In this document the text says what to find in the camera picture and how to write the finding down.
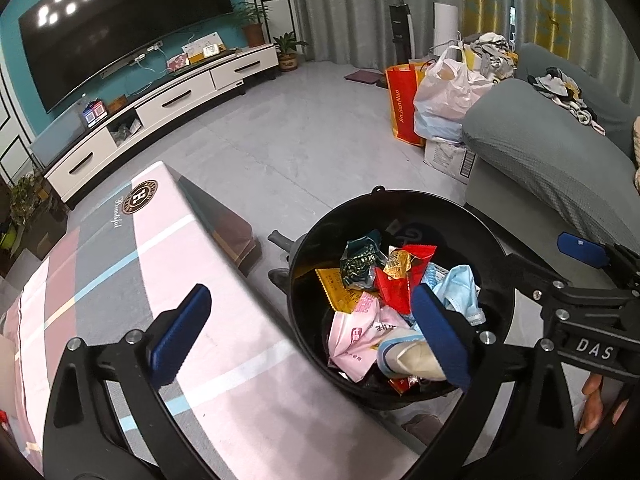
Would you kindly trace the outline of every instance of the drawer handle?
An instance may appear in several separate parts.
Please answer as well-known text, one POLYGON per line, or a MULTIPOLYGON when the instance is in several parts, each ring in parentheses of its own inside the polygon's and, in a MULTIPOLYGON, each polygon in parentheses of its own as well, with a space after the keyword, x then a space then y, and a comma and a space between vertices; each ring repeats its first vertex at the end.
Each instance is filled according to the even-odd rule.
POLYGON ((76 164, 76 166, 72 170, 69 170, 69 175, 73 175, 76 171, 78 171, 86 163, 88 163, 93 157, 94 157, 94 152, 89 153, 89 155, 87 155, 83 160, 78 162, 78 164, 76 164))
POLYGON ((260 61, 254 61, 253 63, 249 63, 248 65, 241 66, 240 68, 236 68, 236 72, 242 72, 242 70, 246 70, 247 68, 251 68, 252 66, 260 65, 260 61))
POLYGON ((176 101, 179 101, 180 99, 184 99, 185 97, 187 97, 189 95, 191 95, 191 90, 187 90, 184 94, 180 94, 180 95, 178 95, 178 97, 174 97, 170 101, 165 102, 162 105, 162 108, 167 108, 168 106, 171 106, 172 104, 174 104, 176 101))

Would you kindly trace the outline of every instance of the trash can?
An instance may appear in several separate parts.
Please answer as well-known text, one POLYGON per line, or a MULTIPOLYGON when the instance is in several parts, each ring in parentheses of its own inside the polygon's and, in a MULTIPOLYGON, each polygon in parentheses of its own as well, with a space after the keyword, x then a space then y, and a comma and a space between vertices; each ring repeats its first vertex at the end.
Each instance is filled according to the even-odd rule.
MULTIPOLYGON (((478 301, 486 315, 486 322, 475 329, 490 330, 501 341, 513 318, 515 291, 504 267, 506 254, 494 234, 463 207, 424 192, 378 186, 333 209, 295 243, 282 243, 283 238, 274 232, 270 240, 290 251, 289 272, 279 286, 287 293, 290 322, 302 351, 324 377, 357 401, 392 410, 445 395, 454 387, 433 381, 400 396, 376 366, 358 383, 327 366, 334 311, 315 269, 338 267, 347 241, 372 230, 382 234, 384 253, 389 245, 431 244, 437 246, 432 262, 446 269, 468 264, 481 289, 478 301)), ((270 278, 276 283, 274 273, 276 270, 270 272, 270 278)))

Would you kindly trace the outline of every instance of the round black logo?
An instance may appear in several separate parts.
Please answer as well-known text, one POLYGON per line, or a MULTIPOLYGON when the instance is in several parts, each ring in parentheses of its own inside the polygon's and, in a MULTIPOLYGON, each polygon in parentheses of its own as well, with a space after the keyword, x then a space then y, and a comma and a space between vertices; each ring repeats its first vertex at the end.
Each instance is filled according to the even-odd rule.
POLYGON ((136 211, 140 211, 145 205, 151 202, 157 189, 158 183, 155 180, 147 180, 142 184, 138 184, 124 199, 122 212, 125 215, 131 215, 136 211))

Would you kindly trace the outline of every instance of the green plant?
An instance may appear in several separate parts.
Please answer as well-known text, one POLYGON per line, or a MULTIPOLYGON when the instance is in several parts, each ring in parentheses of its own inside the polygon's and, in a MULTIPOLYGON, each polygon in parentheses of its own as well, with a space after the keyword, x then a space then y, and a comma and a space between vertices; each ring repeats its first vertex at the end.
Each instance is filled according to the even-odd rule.
POLYGON ((17 225, 24 225, 35 211, 40 201, 36 188, 36 177, 28 173, 11 190, 11 218, 17 225))
POLYGON ((279 38, 273 38, 273 43, 276 45, 276 50, 281 56, 285 54, 295 54, 297 52, 297 46, 307 46, 306 41, 297 41, 296 35, 293 32, 285 32, 279 38))
POLYGON ((234 12, 229 15, 229 18, 237 27, 244 27, 253 23, 266 22, 270 10, 265 4, 238 2, 234 5, 234 12))

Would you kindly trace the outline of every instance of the sofa backrest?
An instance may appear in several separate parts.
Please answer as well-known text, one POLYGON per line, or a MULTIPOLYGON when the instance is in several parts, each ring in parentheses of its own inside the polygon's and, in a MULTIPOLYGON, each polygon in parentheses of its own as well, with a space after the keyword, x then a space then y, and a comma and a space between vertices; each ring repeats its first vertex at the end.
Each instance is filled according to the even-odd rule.
POLYGON ((591 77, 579 66, 546 48, 534 43, 524 43, 518 51, 516 78, 543 76, 548 67, 556 67, 571 77, 582 90, 582 100, 598 116, 598 124, 607 132, 607 138, 626 156, 635 161, 633 148, 633 124, 636 115, 617 95, 591 77))

